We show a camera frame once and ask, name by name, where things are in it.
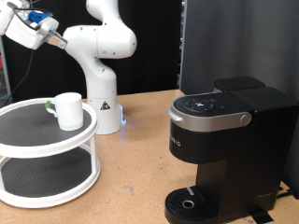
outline white mug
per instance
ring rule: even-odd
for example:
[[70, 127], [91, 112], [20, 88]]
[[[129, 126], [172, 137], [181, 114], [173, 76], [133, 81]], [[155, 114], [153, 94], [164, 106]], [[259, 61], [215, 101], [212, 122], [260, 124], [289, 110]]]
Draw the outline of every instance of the white mug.
[[55, 96], [56, 111], [50, 108], [51, 103], [51, 101], [46, 102], [46, 109], [58, 118], [60, 129], [74, 131], [83, 126], [82, 99], [79, 93], [66, 92]]

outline coffee maker button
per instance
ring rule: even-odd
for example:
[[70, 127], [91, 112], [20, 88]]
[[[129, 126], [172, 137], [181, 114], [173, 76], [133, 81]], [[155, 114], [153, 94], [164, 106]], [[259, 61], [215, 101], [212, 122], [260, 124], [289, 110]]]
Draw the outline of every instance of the coffee maker button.
[[201, 109], [201, 108], [208, 107], [208, 104], [207, 103], [201, 103], [201, 102], [192, 102], [191, 106], [193, 106], [195, 108], [198, 108], [198, 109]]
[[198, 108], [197, 108], [197, 107], [193, 107], [193, 106], [192, 106], [192, 107], [191, 107], [191, 110], [193, 110], [193, 111], [196, 111], [196, 112], [197, 112], [197, 111], [198, 111]]
[[206, 107], [203, 111], [211, 111], [215, 108], [215, 104], [209, 104], [208, 107]]
[[184, 102], [184, 105], [191, 105], [191, 103], [192, 103], [192, 100], [188, 100], [188, 101]]
[[203, 103], [203, 104], [210, 104], [211, 102], [208, 100], [199, 100], [199, 102]]

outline cable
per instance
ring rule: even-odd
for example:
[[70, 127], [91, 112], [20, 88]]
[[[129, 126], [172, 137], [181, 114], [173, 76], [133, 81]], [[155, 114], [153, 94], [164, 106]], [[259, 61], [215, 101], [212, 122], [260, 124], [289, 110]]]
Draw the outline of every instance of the cable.
[[28, 66], [28, 70], [27, 70], [27, 73], [26, 75], [24, 76], [24, 78], [19, 82], [19, 84], [15, 87], [15, 89], [13, 90], [13, 92], [8, 96], [7, 98], [7, 101], [6, 101], [6, 105], [8, 104], [8, 101], [9, 99], [11, 98], [12, 94], [19, 88], [19, 86], [23, 83], [23, 81], [27, 78], [28, 74], [29, 74], [29, 71], [30, 71], [30, 68], [31, 68], [31, 62], [32, 62], [32, 59], [34, 57], [34, 50], [32, 50], [32, 53], [31, 53], [31, 58], [30, 58], [30, 62], [29, 62], [29, 66]]
[[283, 197], [286, 197], [286, 196], [289, 196], [289, 195], [293, 195], [292, 192], [285, 192], [285, 193], [282, 193], [282, 194], [279, 194], [277, 196], [277, 198], [283, 198]]
[[45, 9], [41, 9], [41, 8], [35, 8], [35, 7], [30, 7], [30, 8], [21, 8], [21, 7], [16, 7], [14, 4], [12, 3], [7, 3], [7, 6], [11, 8], [11, 10], [13, 11], [13, 13], [15, 14], [16, 17], [19, 18], [19, 20], [24, 23], [27, 27], [29, 27], [32, 30], [38, 31], [40, 29], [41, 24], [39, 23], [37, 25], [37, 27], [32, 27], [30, 24], [28, 24], [19, 14], [19, 11], [32, 11], [32, 10], [36, 10], [36, 11], [41, 11], [43, 13], [49, 13], [50, 16], [53, 16], [53, 13], [51, 13], [50, 11], [47, 11]]
[[40, 2], [41, 0], [36, 0], [36, 1], [34, 1], [34, 2], [31, 2], [30, 1], [30, 5], [32, 5], [32, 4], [34, 4], [34, 3], [36, 3], [36, 2]]

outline drip tray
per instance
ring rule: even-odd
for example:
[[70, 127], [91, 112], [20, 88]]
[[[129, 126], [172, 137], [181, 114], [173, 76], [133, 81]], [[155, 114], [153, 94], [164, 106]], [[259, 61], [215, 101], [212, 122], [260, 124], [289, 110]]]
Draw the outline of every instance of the drip tray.
[[172, 224], [217, 223], [216, 213], [197, 187], [171, 192], [165, 201], [165, 216]]

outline black background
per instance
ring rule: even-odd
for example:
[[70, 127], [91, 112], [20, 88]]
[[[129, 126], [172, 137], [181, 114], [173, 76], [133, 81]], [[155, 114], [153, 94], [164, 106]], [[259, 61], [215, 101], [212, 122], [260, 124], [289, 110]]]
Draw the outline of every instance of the black background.
[[[101, 25], [86, 10], [84, 0], [42, 0], [34, 7], [53, 13], [63, 35], [67, 27]], [[177, 87], [181, 0], [119, 0], [124, 23], [137, 37], [135, 54], [126, 59], [102, 60], [117, 75], [118, 95]], [[25, 76], [31, 57], [27, 49], [3, 38], [10, 87]], [[14, 102], [52, 97], [75, 91], [86, 98], [85, 76], [79, 64], [64, 50], [43, 44], [35, 50], [28, 78], [13, 95]]]

